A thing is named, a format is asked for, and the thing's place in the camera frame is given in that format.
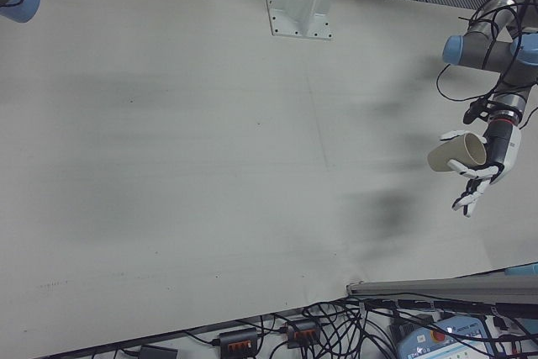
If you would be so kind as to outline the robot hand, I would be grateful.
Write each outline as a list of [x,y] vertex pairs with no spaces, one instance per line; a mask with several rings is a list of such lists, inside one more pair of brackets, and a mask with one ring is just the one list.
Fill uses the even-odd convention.
[[470,130],[451,130],[442,134],[441,142],[471,135],[478,139],[486,152],[486,160],[482,165],[471,167],[456,158],[448,161],[449,170],[467,179],[464,191],[451,205],[454,211],[470,218],[480,197],[487,188],[503,179],[514,167],[519,153],[521,130],[507,119],[495,119],[488,124],[483,135]]

